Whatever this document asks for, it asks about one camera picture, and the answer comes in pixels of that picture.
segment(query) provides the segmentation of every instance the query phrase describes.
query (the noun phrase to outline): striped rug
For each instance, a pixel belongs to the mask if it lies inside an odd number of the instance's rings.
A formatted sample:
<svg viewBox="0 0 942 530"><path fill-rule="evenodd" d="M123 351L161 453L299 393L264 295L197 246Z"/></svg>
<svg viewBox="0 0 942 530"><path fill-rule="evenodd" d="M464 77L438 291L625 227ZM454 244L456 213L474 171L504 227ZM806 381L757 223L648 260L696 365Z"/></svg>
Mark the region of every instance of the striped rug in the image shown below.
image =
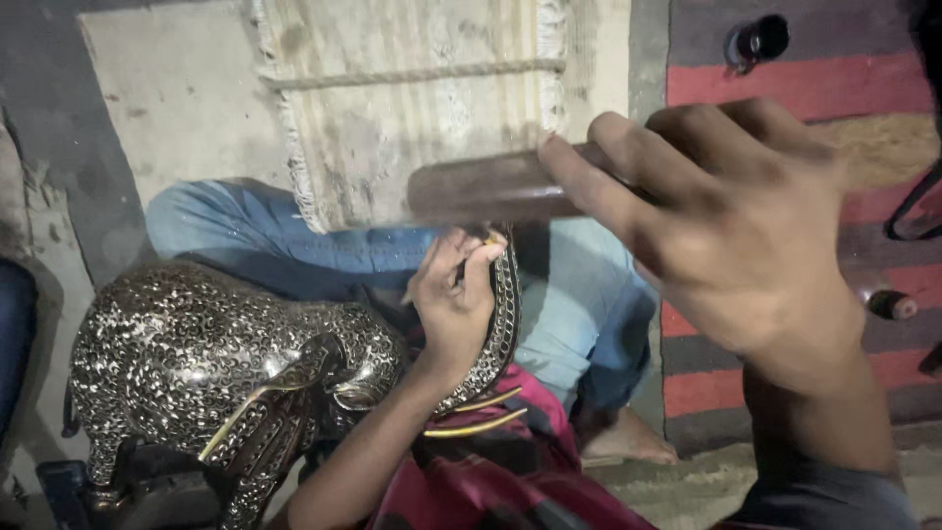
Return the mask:
<svg viewBox="0 0 942 530"><path fill-rule="evenodd" d="M933 100L896 0L673 0L667 104L770 96L814 122L885 112L931 112ZM735 77L723 40L737 23L769 13L789 21L791 45L777 61ZM912 294L919 313L903 323L871 318L864 336L896 423L942 418L942 384L918 363L942 341L942 240L896 242L882 221L915 184L858 190L847 199L838 253L880 270ZM665 436L681 455L750 438L741 363L700 335L675 309L661 313Z"/></svg>

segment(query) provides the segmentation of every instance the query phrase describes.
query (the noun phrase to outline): hand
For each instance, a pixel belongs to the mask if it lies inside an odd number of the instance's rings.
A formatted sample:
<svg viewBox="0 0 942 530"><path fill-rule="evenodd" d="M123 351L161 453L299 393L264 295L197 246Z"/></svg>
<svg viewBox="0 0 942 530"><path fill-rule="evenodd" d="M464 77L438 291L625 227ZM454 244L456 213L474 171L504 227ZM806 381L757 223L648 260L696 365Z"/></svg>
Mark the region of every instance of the hand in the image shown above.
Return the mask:
<svg viewBox="0 0 942 530"><path fill-rule="evenodd" d="M705 335L796 390L826 384L859 352L863 311L836 259L846 166L787 111L767 100L668 108L646 128L606 113L589 138L658 206L558 137L540 159Z"/></svg>
<svg viewBox="0 0 942 530"><path fill-rule="evenodd" d="M414 370L421 370L451 393L478 358L494 312L490 265L507 242L485 245L452 228L429 247L409 280L409 296L425 328L426 347ZM463 278L459 269L463 265Z"/></svg>

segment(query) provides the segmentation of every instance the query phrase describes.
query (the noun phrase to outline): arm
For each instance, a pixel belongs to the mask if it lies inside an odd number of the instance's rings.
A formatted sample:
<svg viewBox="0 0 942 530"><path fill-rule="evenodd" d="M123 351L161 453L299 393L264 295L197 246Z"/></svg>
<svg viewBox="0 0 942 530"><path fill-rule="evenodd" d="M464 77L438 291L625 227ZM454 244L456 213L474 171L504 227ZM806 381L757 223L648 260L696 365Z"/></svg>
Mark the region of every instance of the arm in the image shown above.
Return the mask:
<svg viewBox="0 0 942 530"><path fill-rule="evenodd" d="M669 108L646 127L607 113L589 137L613 174L555 136L541 161L666 300L742 356L760 463L786 447L893 475L885 397L860 350L863 309L837 268L842 160L762 100Z"/></svg>
<svg viewBox="0 0 942 530"><path fill-rule="evenodd" d="M432 411L477 358L494 308L488 267L504 247L484 246L460 229L432 244L409 282L427 347L400 384L299 486L288 504L292 530L347 528L376 507ZM456 285L462 262L464 280Z"/></svg>

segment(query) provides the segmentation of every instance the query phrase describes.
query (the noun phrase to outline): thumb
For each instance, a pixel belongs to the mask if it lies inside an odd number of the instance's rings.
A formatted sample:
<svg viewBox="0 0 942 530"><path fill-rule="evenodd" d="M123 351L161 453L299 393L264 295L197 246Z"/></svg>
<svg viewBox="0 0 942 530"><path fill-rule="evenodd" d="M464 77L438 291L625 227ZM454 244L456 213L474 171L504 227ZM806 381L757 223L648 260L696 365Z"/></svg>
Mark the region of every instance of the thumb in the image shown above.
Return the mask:
<svg viewBox="0 0 942 530"><path fill-rule="evenodd" d="M491 263L504 253L507 244L490 243L478 247L464 263L464 296L477 297L491 289Z"/></svg>

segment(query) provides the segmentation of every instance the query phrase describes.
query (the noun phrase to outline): elephant figurine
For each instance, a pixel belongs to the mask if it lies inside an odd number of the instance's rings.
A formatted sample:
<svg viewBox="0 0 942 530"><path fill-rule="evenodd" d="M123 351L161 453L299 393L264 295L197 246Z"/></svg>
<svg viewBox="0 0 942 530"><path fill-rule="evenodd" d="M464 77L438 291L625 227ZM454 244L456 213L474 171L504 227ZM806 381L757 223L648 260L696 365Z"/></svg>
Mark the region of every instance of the elephant figurine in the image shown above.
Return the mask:
<svg viewBox="0 0 942 530"><path fill-rule="evenodd" d="M467 406L512 362L511 245L491 277L484 347L435 417ZM368 306L287 301L190 261L145 265L97 293L73 348L70 391L94 494L121 499L119 448L142 439L233 477L220 528L254 528L294 462L320 439L343 438L408 364L405 340Z"/></svg>

